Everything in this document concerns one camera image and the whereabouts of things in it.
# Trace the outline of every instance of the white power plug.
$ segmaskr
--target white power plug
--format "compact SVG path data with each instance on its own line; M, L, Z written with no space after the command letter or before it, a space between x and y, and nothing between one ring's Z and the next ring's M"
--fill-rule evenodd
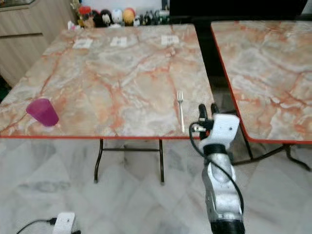
M58 214L53 234L72 234L75 221L75 213L63 212Z

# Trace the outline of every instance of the marble floor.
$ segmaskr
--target marble floor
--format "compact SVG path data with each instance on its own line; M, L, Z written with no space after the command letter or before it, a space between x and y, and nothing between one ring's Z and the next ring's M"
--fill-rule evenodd
M165 185L157 153L105 152L93 183L97 140L0 139L0 234L27 222L76 213L83 234L210 234L201 181L203 159L189 141L164 141ZM105 141L106 146L157 147L157 141ZM276 145L252 144L255 154ZM234 159L247 157L238 132ZM292 148L312 166L312 147ZM236 166L247 234L310 234L312 173L284 152ZM23 234L50 234L36 224Z

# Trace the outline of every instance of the marble table top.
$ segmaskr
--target marble table top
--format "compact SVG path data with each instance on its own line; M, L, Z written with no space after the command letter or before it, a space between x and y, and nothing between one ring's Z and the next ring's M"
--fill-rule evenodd
M250 141L312 143L312 22L213 22Z
M26 113L37 98L50 99L54 127ZM0 104L0 136L187 138L212 102L193 25L63 31Z

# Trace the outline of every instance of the black wire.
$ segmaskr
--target black wire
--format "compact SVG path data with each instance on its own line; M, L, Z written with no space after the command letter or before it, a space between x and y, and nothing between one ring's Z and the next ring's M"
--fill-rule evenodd
M20 229L16 234L20 234L23 230L25 230L25 228L29 227L30 225L34 224L34 223L39 223L39 222L42 222L42 223L49 223L50 220L49 219L36 219L28 224L26 224L22 229Z
M195 142L194 142L194 138L193 138L193 135L192 135L192 129L193 129L193 125L194 124L198 124L200 125L198 122L193 122L190 124L190 127L189 127L189 135L190 135L190 140L191 140L191 144L193 146L193 148L204 158L206 159L209 163L211 163L212 165L216 166L217 168L219 168L229 179L230 181L232 182L232 184L234 185L237 193L238 193L238 196L239 196L239 200L240 200L240 208L242 210L242 213L244 213L244 199L243 199L243 195L242 193L240 192L239 190L239 187L237 186L237 184L235 183L235 181L232 179L232 177L229 175L229 173L227 173L221 166L219 166L217 163L215 163L214 161L212 161L211 159L207 158L201 151L200 149L196 146Z

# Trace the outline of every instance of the fork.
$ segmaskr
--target fork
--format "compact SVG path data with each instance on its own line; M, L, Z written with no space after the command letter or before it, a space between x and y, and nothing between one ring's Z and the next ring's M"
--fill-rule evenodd
M182 90L178 90L176 92L176 99L177 99L177 101L179 103L179 106L180 106L181 129L182 129L182 132L185 132L184 120L183 120L183 111L182 111L182 102L183 102L183 92L182 92Z

